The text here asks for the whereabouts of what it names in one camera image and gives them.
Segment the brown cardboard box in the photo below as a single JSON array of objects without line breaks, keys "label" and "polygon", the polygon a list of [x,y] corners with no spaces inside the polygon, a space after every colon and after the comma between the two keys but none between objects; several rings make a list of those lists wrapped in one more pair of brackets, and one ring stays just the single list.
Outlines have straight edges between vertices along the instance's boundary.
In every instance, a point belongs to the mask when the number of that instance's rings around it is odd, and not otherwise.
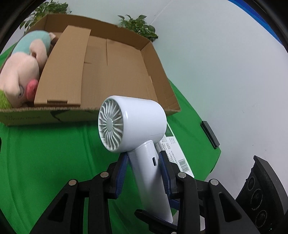
[{"label": "brown cardboard box", "polygon": [[158,102],[167,115],[180,106],[150,40],[128,29],[76,15],[51,14],[30,31],[44,30],[58,38],[67,26],[90,29],[82,72],[81,105],[1,110],[8,126],[94,121],[109,96],[128,96]]}]

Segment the green table cloth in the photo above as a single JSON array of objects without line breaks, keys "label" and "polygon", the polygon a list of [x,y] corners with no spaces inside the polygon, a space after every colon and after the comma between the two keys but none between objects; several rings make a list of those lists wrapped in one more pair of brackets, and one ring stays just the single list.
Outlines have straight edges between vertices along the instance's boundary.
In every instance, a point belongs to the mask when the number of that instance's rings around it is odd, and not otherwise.
[{"label": "green table cloth", "polygon": [[[210,91],[180,78],[171,82],[181,111],[167,121],[196,179],[205,180],[221,151],[200,123],[214,105]],[[1,125],[1,210],[16,233],[29,233],[61,188],[86,181],[118,158],[101,143],[97,124]]]}]

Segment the pink teal plush pig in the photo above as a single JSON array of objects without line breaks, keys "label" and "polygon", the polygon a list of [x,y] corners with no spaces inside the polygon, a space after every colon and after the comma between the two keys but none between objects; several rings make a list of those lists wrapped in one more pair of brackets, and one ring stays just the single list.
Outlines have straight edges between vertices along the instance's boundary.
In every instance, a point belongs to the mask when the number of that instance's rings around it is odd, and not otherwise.
[{"label": "pink teal plush pig", "polygon": [[24,35],[1,68],[1,108],[20,108],[34,102],[49,51],[58,37],[36,30]]}]

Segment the white handheld fan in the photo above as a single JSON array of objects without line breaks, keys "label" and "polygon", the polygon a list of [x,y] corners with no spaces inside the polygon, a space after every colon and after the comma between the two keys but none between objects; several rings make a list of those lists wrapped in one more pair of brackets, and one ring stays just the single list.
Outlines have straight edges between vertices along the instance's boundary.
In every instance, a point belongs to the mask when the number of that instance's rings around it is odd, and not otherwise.
[{"label": "white handheld fan", "polygon": [[167,129],[162,106],[150,99],[110,96],[100,107],[98,129],[107,150],[127,153],[144,210],[171,223],[155,148]]}]

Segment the right potted plant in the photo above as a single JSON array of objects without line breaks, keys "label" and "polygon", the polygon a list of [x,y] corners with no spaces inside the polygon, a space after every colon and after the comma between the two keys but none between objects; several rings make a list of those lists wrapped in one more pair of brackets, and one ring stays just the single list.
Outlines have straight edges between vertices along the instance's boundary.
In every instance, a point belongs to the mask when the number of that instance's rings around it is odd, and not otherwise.
[{"label": "right potted plant", "polygon": [[118,17],[120,18],[120,27],[133,31],[149,39],[151,42],[154,42],[156,39],[159,38],[156,34],[155,27],[146,23],[145,19],[147,18],[147,16],[140,15],[136,19],[132,18],[129,15],[126,16],[128,17],[128,19],[126,19],[125,16],[118,15]]}]

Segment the cardboard divider flap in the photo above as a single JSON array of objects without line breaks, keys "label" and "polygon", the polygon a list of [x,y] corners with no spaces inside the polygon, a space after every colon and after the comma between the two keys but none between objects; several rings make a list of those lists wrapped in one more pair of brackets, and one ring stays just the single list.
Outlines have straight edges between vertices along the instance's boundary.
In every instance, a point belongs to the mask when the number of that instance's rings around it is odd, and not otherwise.
[{"label": "cardboard divider flap", "polygon": [[81,105],[82,72],[90,29],[67,26],[42,71],[34,105]]}]

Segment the left potted plant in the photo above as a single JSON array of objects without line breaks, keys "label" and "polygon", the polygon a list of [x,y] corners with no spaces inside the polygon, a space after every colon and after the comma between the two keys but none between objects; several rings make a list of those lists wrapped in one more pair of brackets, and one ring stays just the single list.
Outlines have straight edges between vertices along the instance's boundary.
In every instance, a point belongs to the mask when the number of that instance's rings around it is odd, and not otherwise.
[{"label": "left potted plant", "polygon": [[26,32],[34,26],[40,19],[48,14],[70,14],[72,11],[67,2],[45,1],[40,4],[29,16],[20,24],[19,29]]}]

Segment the potted plant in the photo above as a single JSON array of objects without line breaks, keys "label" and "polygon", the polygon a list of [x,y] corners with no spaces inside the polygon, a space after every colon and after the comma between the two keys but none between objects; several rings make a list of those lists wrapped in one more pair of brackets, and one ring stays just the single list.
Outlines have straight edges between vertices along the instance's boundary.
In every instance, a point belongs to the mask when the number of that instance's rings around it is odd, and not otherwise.
[{"label": "potted plant", "polygon": [[155,27],[146,23],[145,19],[147,18],[147,16],[140,15],[136,19],[132,18],[129,15],[126,16],[128,17],[128,19],[126,19],[125,16],[118,15],[118,17],[120,18],[120,27],[133,31],[149,39],[151,42],[154,42],[156,39],[159,38],[156,34]]},{"label": "potted plant", "polygon": [[29,16],[20,24],[19,29],[26,32],[34,26],[40,19],[48,14],[70,14],[72,11],[67,2],[45,1],[40,4]]}]

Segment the small black bar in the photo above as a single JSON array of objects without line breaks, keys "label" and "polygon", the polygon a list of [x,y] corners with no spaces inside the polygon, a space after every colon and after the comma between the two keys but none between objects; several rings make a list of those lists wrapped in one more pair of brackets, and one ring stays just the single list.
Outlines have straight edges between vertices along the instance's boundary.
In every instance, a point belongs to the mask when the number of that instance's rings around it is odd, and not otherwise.
[{"label": "small black bar", "polygon": [[220,143],[214,134],[213,130],[211,129],[209,123],[207,121],[202,121],[200,124],[202,130],[206,134],[207,138],[209,139],[211,145],[214,149],[217,149],[220,146]]}]

